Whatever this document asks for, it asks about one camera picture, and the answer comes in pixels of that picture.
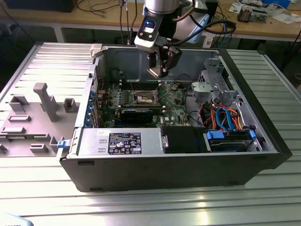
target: table leg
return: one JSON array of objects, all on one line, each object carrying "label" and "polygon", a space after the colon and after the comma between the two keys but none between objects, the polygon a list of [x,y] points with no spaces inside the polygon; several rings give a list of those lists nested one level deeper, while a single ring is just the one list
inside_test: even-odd
[{"label": "table leg", "polygon": [[92,35],[92,43],[96,43],[96,33],[94,29],[91,29],[91,35]]},{"label": "table leg", "polygon": [[55,36],[56,36],[57,42],[65,42],[65,38],[64,38],[61,26],[55,25],[55,26],[53,26],[53,29],[55,31]]},{"label": "table leg", "polygon": [[211,44],[212,44],[212,41],[213,41],[213,38],[215,36],[216,36],[215,34],[206,32],[206,37],[205,37],[205,40],[204,40],[204,43],[203,43],[203,48],[210,48]]}]

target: black cable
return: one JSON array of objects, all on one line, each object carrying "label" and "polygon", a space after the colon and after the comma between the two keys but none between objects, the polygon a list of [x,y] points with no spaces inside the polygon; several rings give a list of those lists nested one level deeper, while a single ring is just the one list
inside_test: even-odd
[{"label": "black cable", "polygon": [[291,61],[291,59],[293,58],[293,55],[296,52],[298,52],[299,49],[301,49],[301,41],[298,43],[298,45],[296,46],[296,48],[285,57],[285,60],[283,61],[283,63],[281,64],[281,67],[280,67],[280,70],[282,72],[286,68],[286,66],[288,65],[288,63]]},{"label": "black cable", "polygon": [[16,25],[18,25],[20,27],[20,29],[33,41],[33,43],[35,43],[36,41],[23,29],[23,27],[21,27],[21,25],[16,21],[14,20],[14,18],[12,18],[10,16],[10,14],[4,9],[4,7],[2,6],[2,4],[0,3],[0,7],[3,9],[3,11],[5,12],[5,14],[12,20],[15,22]]},{"label": "black cable", "polygon": [[130,33],[130,42],[132,41],[132,36],[133,36],[133,26],[134,26],[134,23],[137,19],[137,0],[135,0],[135,17],[133,19],[133,22],[132,22],[132,26],[131,26],[131,33]]},{"label": "black cable", "polygon": [[16,45],[16,44],[13,44],[11,43],[9,37],[11,37],[12,35],[7,35],[6,32],[0,27],[0,30],[2,31],[2,33],[5,35],[5,37],[8,38],[8,42],[10,43],[10,45],[13,47],[14,51],[19,54],[21,57],[25,57],[24,55],[20,54],[16,48],[20,48],[21,50],[23,50],[24,52],[26,52],[28,54],[29,50],[23,48],[22,46],[19,46],[19,45]]},{"label": "black cable", "polygon": [[295,43],[297,42],[297,40],[298,40],[298,38],[299,38],[300,34],[301,34],[301,30],[300,30],[300,32],[299,32],[299,34],[298,34],[297,38],[296,38],[296,39],[295,39],[295,41],[293,42],[293,45],[291,46],[291,48],[290,48],[290,51],[292,51],[292,49],[293,49],[293,46],[294,46],[294,45],[295,45]]},{"label": "black cable", "polygon": [[[199,28],[203,28],[203,26],[200,25],[192,15],[189,15],[189,16],[190,16],[191,20],[195,23],[196,26],[198,26]],[[212,33],[212,34],[229,34],[228,32],[216,32],[216,31],[211,31],[209,29],[204,29],[204,30],[206,32],[209,32],[209,33]]]},{"label": "black cable", "polygon": [[93,8],[94,6],[99,6],[99,5],[105,5],[105,4],[108,4],[109,2],[111,2],[112,0],[108,0],[107,2],[104,2],[104,3],[97,3],[97,4],[94,4],[91,6],[91,8]]},{"label": "black cable", "polygon": [[117,4],[117,5],[114,5],[114,6],[110,6],[110,7],[102,8],[102,9],[98,9],[98,10],[86,10],[86,9],[83,9],[83,8],[79,7],[79,4],[82,3],[83,1],[84,1],[84,0],[81,0],[80,2],[77,3],[77,8],[80,9],[80,10],[82,10],[82,11],[85,11],[85,12],[99,12],[99,11],[104,11],[104,10],[106,10],[106,9],[110,9],[110,8],[119,6],[119,4]]},{"label": "black cable", "polygon": [[120,33],[122,36],[122,6],[120,6],[120,17],[119,17],[119,22],[120,22]]},{"label": "black cable", "polygon": [[174,81],[176,80],[176,78],[178,78],[178,77],[181,76],[181,75],[185,75],[187,78],[189,78],[191,81],[193,81],[193,80],[191,79],[191,77],[189,77],[189,75],[187,75],[187,74],[185,74],[185,73],[178,74],[177,76],[175,76]]},{"label": "black cable", "polygon": [[201,33],[203,30],[205,30],[206,28],[214,25],[214,24],[228,24],[230,28],[232,28],[230,31],[225,32],[224,34],[231,34],[236,30],[236,23],[229,21],[229,20],[216,20],[213,21],[211,23],[206,24],[204,27],[202,27],[201,29],[197,30],[196,32],[194,32],[192,35],[188,36],[186,39],[183,39],[181,41],[172,43],[173,46],[178,46],[181,45],[185,42],[187,42],[188,40],[192,39],[194,36],[196,36],[197,34]]},{"label": "black cable", "polygon": [[198,124],[198,126],[204,127],[204,126],[202,125],[201,122],[197,121],[195,118],[193,118],[193,117],[190,116],[190,113],[192,113],[192,112],[194,112],[194,111],[192,111],[192,112],[190,112],[190,113],[187,111],[187,107],[186,107],[186,99],[187,99],[187,95],[188,95],[190,89],[191,89],[191,86],[189,86],[189,88],[188,88],[188,90],[187,90],[187,93],[186,93],[186,95],[185,95],[185,99],[184,99],[184,108],[185,108],[185,111],[186,111],[186,113],[188,114],[189,119],[192,119],[193,121],[195,121],[195,122]]},{"label": "black cable", "polygon": [[222,8],[220,7],[220,5],[217,5],[217,7],[220,9],[221,12],[216,12],[216,13],[221,14],[221,15],[222,15],[222,18],[223,18],[224,20],[226,20],[227,17],[226,17],[226,16],[224,15],[224,13],[222,12]]}]

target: slotted metal surface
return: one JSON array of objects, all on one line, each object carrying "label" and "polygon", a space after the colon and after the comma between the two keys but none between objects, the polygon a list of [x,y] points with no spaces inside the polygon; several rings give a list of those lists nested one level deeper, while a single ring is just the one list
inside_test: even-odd
[{"label": "slotted metal surface", "polygon": [[[246,53],[257,58],[255,52]],[[243,56],[239,59],[238,66],[249,62]],[[256,62],[268,65],[262,57]],[[247,82],[254,87],[287,87],[277,77],[273,85],[252,79]],[[300,103],[294,98],[283,99],[259,98],[268,114],[297,114]],[[245,186],[81,193],[55,157],[0,158],[0,211],[24,216],[35,226],[299,226],[301,130],[293,117],[285,119],[293,122],[274,123],[294,156],[275,170],[261,172]]]},{"label": "slotted metal surface", "polygon": [[11,111],[9,102],[13,95],[24,95],[29,102],[40,102],[33,92],[36,82],[46,82],[49,95],[57,102],[74,98],[80,102],[90,65],[90,44],[44,43],[35,46],[14,75],[8,92],[1,97],[0,126]]},{"label": "slotted metal surface", "polygon": [[266,55],[244,50],[228,50],[228,53],[294,157],[299,157],[301,155],[299,93]]}]

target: blue cable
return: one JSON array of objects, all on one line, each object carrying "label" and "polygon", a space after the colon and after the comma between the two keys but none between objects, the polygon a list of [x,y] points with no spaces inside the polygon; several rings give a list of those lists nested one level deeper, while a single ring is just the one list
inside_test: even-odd
[{"label": "blue cable", "polygon": [[223,44],[224,44],[225,37],[226,37],[226,35],[224,35],[224,37],[223,37],[223,39],[222,39],[222,43],[221,43],[220,48],[222,48],[222,46],[223,46]]},{"label": "blue cable", "polygon": [[226,129],[226,128],[221,124],[221,122],[220,122],[219,112],[220,112],[221,110],[224,110],[224,111],[226,112],[226,115],[227,115],[227,121],[228,121],[228,125],[229,125],[230,130],[235,129],[233,123],[231,122],[231,115],[230,115],[230,112],[229,112],[226,108],[224,108],[224,107],[220,107],[220,108],[217,109],[217,111],[216,111],[216,122],[217,122],[217,124],[218,124],[225,132],[227,132],[227,129]]}]

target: motherboard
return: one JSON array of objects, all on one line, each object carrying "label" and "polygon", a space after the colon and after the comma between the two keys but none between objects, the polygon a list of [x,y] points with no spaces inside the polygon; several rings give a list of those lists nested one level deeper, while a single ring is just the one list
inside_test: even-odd
[{"label": "motherboard", "polygon": [[104,128],[190,126],[184,107],[186,87],[176,82],[137,86],[114,83],[98,92]]}]

